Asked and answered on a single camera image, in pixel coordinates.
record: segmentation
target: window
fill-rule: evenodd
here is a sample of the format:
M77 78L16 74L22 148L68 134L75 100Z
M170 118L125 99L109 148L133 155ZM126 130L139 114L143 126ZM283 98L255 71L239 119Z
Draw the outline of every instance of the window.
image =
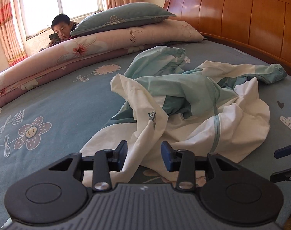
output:
M26 37L50 27L60 13L75 18L102 9L101 0L20 0L20 7Z

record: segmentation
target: bed sheet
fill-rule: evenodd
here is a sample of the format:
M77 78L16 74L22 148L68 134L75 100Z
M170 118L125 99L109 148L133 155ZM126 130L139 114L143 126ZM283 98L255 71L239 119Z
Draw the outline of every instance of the bed sheet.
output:
M194 69L205 60L267 65L210 41L171 46L186 50L184 70ZM9 217L3 196L11 184L67 154L78 152L119 111L124 100L110 91L110 81L117 73L124 74L137 54L77 70L27 92L0 109L0 227ZM271 129L265 142L241 164L269 178L271 173L291 167L291 156L273 157L276 149L291 143L291 129L280 119L291 117L291 77L270 86L260 84L259 94L269 105ZM140 167L130 182L165 181L157 173ZM278 186L284 193L284 206L277 222L283 225L291 213L291 182L281 182Z

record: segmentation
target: metal screw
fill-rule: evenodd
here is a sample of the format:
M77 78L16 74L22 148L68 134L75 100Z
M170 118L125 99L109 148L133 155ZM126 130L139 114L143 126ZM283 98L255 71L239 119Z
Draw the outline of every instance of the metal screw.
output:
M109 184L106 182L98 182L94 185L94 188L97 190L107 190L109 187Z
M140 187L140 189L141 189L142 191L148 190L148 186Z
M192 182L180 182L179 188L180 189L192 189L193 184Z

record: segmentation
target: teal pillowcase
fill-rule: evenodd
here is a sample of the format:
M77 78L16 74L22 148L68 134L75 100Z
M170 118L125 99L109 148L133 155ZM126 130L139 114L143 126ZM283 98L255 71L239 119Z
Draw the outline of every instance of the teal pillowcase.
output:
M153 3L129 3L88 16L71 32L71 36L139 27L161 22L169 16L176 15Z

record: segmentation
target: pink comforter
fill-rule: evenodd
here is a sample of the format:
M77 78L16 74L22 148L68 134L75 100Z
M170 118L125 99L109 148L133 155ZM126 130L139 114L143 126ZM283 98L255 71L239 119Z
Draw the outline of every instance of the pink comforter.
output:
M75 70L171 41L202 41L183 21L117 29L62 42L0 73L0 108L36 86Z

